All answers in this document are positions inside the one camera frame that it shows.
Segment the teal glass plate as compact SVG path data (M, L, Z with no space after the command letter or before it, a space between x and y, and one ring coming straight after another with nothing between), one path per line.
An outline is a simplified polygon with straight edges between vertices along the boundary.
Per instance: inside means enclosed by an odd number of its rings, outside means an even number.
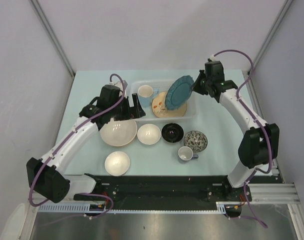
M170 86L165 96L167 110L173 111L180 108L190 98L194 80L190 75L184 75Z

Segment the large cream bowl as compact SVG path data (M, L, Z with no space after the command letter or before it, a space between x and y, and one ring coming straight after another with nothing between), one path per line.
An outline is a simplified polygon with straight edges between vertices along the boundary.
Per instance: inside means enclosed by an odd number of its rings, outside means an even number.
M100 132L102 140L113 147L122 147L131 143L137 134L137 123L121 123L113 119L105 124Z

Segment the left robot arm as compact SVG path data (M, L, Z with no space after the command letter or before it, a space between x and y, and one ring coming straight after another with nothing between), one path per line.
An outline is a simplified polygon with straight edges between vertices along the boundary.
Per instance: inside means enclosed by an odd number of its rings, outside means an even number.
M82 108L64 139L40 159L32 157L27 162L29 201L32 206L36 206L32 201L33 192L53 203L62 201L67 195L86 194L92 200L101 197L102 187L96 184L94 178L85 174L66 177L64 173L82 146L110 120L127 121L146 115L136 93L131 96L133 106L130 106L129 98L124 94L117 86L103 86L100 95Z

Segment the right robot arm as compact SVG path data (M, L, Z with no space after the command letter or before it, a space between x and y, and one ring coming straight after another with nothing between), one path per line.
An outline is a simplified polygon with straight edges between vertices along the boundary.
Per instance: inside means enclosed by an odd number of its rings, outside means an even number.
M262 119L240 96L239 87L226 80L220 61L209 60L204 70L192 85L192 90L201 95L209 95L221 104L233 117L243 133L238 148L239 162L227 176L228 185L223 186L223 197L229 201L240 195L240 187L247 184L263 165L268 165L269 173L273 159L278 155L279 127Z

